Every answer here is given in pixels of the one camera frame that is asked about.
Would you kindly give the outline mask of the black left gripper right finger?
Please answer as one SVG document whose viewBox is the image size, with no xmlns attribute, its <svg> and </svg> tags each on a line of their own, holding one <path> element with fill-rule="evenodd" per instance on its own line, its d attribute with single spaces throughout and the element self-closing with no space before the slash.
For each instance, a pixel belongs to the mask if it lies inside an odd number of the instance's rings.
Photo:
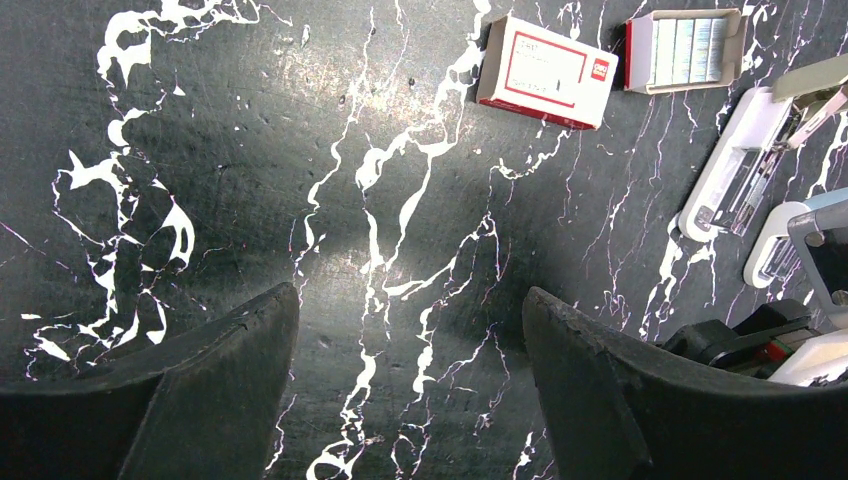
<svg viewBox="0 0 848 480">
<path fill-rule="evenodd" d="M 843 479 L 847 388 L 702 365 L 534 287 L 523 332 L 564 479 Z"/>
</svg>

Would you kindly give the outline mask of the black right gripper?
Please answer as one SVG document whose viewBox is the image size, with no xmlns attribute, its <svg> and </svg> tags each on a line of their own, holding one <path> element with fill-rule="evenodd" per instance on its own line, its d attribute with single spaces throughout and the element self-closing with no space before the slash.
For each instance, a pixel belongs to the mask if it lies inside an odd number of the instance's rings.
<svg viewBox="0 0 848 480">
<path fill-rule="evenodd" d="M 847 330 L 847 201 L 794 217 L 789 237 L 824 314 Z M 825 335 L 787 299 L 761 305 L 734 327 L 708 320 L 680 328 L 661 348 L 699 364 L 768 380 L 807 340 Z"/>
</svg>

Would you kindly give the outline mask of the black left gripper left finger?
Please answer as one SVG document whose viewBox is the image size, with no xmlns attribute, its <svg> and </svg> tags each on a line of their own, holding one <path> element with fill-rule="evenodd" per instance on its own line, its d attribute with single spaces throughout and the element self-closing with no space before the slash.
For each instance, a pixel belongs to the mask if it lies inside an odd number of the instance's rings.
<svg viewBox="0 0 848 480">
<path fill-rule="evenodd" d="M 1 388 L 5 479 L 258 479 L 298 335 L 283 282 L 72 379 Z"/>
</svg>

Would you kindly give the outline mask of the light blue eraser block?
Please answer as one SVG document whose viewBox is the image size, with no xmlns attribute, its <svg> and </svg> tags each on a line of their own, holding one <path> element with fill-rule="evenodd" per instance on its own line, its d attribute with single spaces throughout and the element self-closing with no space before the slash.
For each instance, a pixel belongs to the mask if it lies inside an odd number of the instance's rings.
<svg viewBox="0 0 848 480">
<path fill-rule="evenodd" d="M 805 201 L 788 201 L 776 206 L 769 213 L 745 263 L 744 282 L 756 289 L 765 289 L 775 280 L 784 282 L 800 265 L 789 237 L 789 221 L 846 199 L 847 188 L 841 188 Z"/>
</svg>

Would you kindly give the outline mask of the cream white stapler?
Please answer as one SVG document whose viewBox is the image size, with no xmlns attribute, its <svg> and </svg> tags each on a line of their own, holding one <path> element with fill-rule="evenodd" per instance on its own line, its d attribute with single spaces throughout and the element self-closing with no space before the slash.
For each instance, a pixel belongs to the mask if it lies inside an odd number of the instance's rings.
<svg viewBox="0 0 848 480">
<path fill-rule="evenodd" d="M 721 231 L 744 235 L 783 155 L 846 110 L 846 55 L 747 90 L 678 216 L 681 234 L 701 243 Z"/>
</svg>

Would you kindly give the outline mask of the grey staple tray insert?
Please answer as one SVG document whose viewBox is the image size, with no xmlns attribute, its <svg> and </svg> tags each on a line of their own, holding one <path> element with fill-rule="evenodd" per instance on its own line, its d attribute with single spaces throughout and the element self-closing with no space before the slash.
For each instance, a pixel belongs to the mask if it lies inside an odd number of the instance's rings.
<svg viewBox="0 0 848 480">
<path fill-rule="evenodd" d="M 626 91 L 727 87 L 742 71 L 748 17 L 737 8 L 654 10 L 624 23 Z"/>
</svg>

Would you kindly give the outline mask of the white red staple box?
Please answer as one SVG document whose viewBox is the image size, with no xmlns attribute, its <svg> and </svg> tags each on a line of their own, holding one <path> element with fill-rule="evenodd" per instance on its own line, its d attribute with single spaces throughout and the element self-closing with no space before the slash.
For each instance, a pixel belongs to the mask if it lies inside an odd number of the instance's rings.
<svg viewBox="0 0 848 480">
<path fill-rule="evenodd" d="M 513 16 L 491 24 L 476 102 L 576 130 L 603 120 L 619 57 Z"/>
</svg>

